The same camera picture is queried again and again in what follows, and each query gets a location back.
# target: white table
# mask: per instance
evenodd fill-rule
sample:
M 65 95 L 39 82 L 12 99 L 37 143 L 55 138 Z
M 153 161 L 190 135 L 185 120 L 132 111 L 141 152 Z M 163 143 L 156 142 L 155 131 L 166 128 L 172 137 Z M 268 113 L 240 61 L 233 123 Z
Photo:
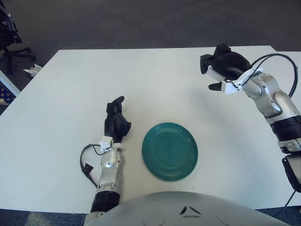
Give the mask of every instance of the white table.
M 245 93 L 208 90 L 199 56 L 215 48 L 60 50 L 0 116 L 0 208 L 88 213 L 94 186 L 79 166 L 81 149 L 103 135 L 106 104 L 124 95 L 132 122 L 124 138 L 122 200 L 158 191 L 215 195 L 248 206 L 283 206 L 293 189 L 277 139 Z M 250 62 L 275 52 L 270 46 L 233 47 Z M 300 66 L 300 53 L 293 53 Z M 289 92 L 293 69 L 280 57 L 264 71 Z M 300 85 L 293 101 L 301 109 Z M 155 178 L 145 167 L 142 141 L 161 122 L 175 122 L 194 136 L 198 163 L 178 182 Z M 84 159 L 95 166 L 93 150 Z M 296 194 L 291 205 L 301 202 Z

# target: office chair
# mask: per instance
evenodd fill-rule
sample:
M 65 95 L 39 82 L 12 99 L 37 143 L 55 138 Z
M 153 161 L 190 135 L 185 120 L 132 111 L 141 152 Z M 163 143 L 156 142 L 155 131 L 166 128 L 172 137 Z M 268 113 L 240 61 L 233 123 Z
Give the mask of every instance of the office chair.
M 15 23 L 12 21 L 9 13 L 6 12 L 6 8 L 2 1 L 0 0 L 0 50 L 4 50 L 3 57 L 7 58 L 7 73 L 11 74 L 12 58 L 13 57 L 23 57 L 30 58 L 32 61 L 36 60 L 34 55 L 22 54 L 23 52 L 30 53 L 30 48 L 23 48 L 16 51 L 9 51 L 7 49 L 13 43 L 22 43 L 22 39 L 17 34 Z

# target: chair leg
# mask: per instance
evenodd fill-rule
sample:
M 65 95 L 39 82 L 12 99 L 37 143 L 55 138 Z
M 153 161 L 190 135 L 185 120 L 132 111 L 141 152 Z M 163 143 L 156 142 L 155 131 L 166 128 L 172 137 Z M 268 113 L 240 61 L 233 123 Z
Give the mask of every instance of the chair leg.
M 7 56 L 7 58 L 8 58 L 8 65 L 7 65 L 6 71 L 8 74 L 11 74 L 13 72 L 11 70 L 12 56 Z
M 30 58 L 30 57 L 32 57 L 32 55 L 25 55 L 25 54 L 13 53 L 13 57 Z
M 27 52 L 27 53 L 31 53 L 31 49 L 30 48 L 23 48 L 23 49 L 19 49 L 19 50 L 16 50 L 16 51 L 11 51 L 12 54 L 15 54 L 15 53 L 23 53 L 23 52 Z

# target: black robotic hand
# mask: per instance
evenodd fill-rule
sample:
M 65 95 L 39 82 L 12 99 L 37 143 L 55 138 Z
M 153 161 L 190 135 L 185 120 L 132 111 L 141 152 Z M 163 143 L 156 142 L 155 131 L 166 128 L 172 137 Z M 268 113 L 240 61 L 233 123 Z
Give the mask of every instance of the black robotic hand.
M 122 115 L 124 96 L 118 97 L 112 103 L 107 104 L 107 118 L 104 121 L 104 135 L 112 137 L 114 143 L 121 143 L 122 138 L 131 129 L 131 124 Z
M 242 55 L 232 52 L 231 48 L 225 44 L 218 45 L 213 55 L 205 54 L 201 56 L 200 67 L 202 74 L 208 70 L 208 66 L 225 77 L 227 80 L 237 80 L 242 73 L 251 69 L 251 65 Z M 210 90 L 221 90 L 222 83 L 209 85 Z

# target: paper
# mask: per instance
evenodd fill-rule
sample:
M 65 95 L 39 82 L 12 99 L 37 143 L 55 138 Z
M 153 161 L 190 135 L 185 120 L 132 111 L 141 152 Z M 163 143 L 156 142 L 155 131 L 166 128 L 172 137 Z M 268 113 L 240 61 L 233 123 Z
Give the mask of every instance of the paper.
M 23 71 L 26 71 L 32 77 L 34 77 L 40 72 L 41 69 L 42 69 L 41 66 L 34 64 L 34 67 L 31 67 L 29 70 L 28 69 L 23 69 Z

